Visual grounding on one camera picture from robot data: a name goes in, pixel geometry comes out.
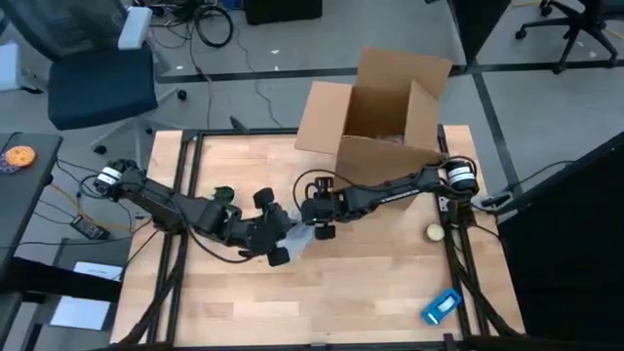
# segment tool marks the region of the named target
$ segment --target orange object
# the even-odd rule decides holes
[[[7,151],[5,159],[11,166],[28,167],[35,160],[37,153],[32,147],[15,146]]]

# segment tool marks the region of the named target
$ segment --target blue toy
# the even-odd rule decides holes
[[[437,326],[460,303],[461,296],[459,293],[453,289],[447,289],[420,312],[420,317],[428,325]]]

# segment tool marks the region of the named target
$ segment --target black monitor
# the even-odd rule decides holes
[[[624,317],[624,133],[501,209],[499,224],[534,337],[620,343]]]

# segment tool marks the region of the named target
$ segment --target clear plastic object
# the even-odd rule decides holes
[[[299,211],[289,211],[289,217],[296,225],[286,233],[285,239],[277,243],[277,247],[286,248],[289,251],[291,261],[293,261],[314,240],[314,226],[303,224]]]

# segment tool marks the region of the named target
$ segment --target chair base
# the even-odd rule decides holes
[[[569,53],[571,52],[572,47],[576,42],[576,38],[581,30],[593,36],[609,51],[611,54],[611,57],[608,60],[609,66],[615,66],[615,64],[617,64],[617,57],[619,54],[613,44],[611,44],[603,33],[603,30],[605,29],[605,22],[603,20],[599,20],[595,16],[589,15],[587,11],[583,14],[578,13],[577,11],[571,9],[571,7],[555,0],[542,0],[539,6],[543,16],[550,15],[550,10],[547,9],[552,10],[551,7],[556,7],[561,10],[567,18],[546,19],[525,23],[520,27],[520,30],[516,32],[516,39],[524,39],[527,36],[527,28],[554,25],[564,25],[569,27],[569,30],[564,35],[564,39],[567,39],[564,53],[559,59],[557,65],[553,67],[553,72],[555,74],[560,74],[566,70],[567,57],[569,56]]]
[[[177,98],[182,101],[186,100],[186,91],[180,90],[179,88],[173,88],[157,98],[158,104],[160,105],[163,101],[174,95],[176,95]],[[91,149],[98,155],[105,155],[108,151],[108,147],[106,145],[112,137],[127,131],[131,131],[133,134],[135,161],[140,167],[147,167],[147,159],[144,157],[141,148],[141,146],[143,145],[143,141],[148,138],[154,137],[156,131],[180,129],[179,127],[173,125],[150,120],[149,117],[151,117],[151,115],[154,114],[155,111],[157,111],[157,109],[149,111],[147,113],[143,113],[140,116],[127,119],[117,128],[107,132],[106,134],[94,140],[91,143]]]

